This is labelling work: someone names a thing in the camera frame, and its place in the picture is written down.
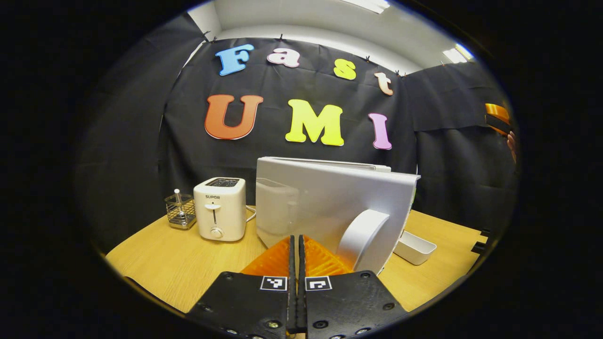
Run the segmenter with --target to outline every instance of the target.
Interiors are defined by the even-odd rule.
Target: orange object
[[[216,139],[240,139],[251,133],[256,123],[257,105],[264,101],[264,98],[257,95],[243,95],[243,117],[238,126],[231,127],[224,124],[226,109],[228,105],[235,100],[232,95],[215,94],[207,98],[209,108],[205,116],[205,131]]]
[[[507,112],[507,109],[502,107],[502,106],[498,106],[495,104],[486,104],[486,113],[492,116],[495,116],[497,118],[499,118],[500,120],[503,120],[504,122],[508,124],[509,123],[509,112]]]
[[[354,272],[352,268],[315,240],[303,236],[306,277],[336,276]]]
[[[277,242],[241,271],[252,276],[289,276],[289,237]]]

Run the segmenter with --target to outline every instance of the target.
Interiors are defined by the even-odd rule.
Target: power cord
[[[253,215],[252,215],[252,216],[250,216],[249,218],[247,218],[246,223],[248,223],[248,222],[249,222],[251,219],[253,219],[253,218],[255,218],[255,217],[256,217],[256,210],[255,210],[255,209],[253,209],[253,208],[251,208],[251,207],[249,207],[249,206],[247,206],[247,205],[245,205],[245,207],[247,207],[247,209],[248,209],[248,210],[250,210],[250,211],[252,211],[252,212],[253,212]]]

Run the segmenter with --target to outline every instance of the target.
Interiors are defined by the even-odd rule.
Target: pink letter i
[[[377,113],[369,113],[368,117],[373,121],[373,126],[375,127],[375,142],[373,146],[378,150],[390,150],[391,143],[387,139],[387,130],[385,129],[387,117]]]

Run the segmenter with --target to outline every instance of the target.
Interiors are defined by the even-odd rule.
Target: orange letter u
[[[241,102],[243,107],[243,117],[238,126],[231,127],[224,124],[226,108],[235,100],[232,95],[216,94],[207,98],[209,108],[205,116],[205,131],[216,139],[240,139],[248,135],[256,122],[257,105],[264,101],[264,98],[257,95],[244,95]]]

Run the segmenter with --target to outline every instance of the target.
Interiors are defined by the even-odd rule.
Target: wooden table
[[[438,246],[419,266],[393,254],[379,275],[411,311],[466,274],[478,258],[471,252],[473,245],[485,242],[485,237],[478,230],[416,211],[411,211],[405,229]],[[197,223],[190,230],[173,229],[164,216],[117,245],[106,260],[150,293],[188,312],[218,274],[241,271],[265,250],[255,219],[247,223],[243,239],[220,242],[202,238]]]

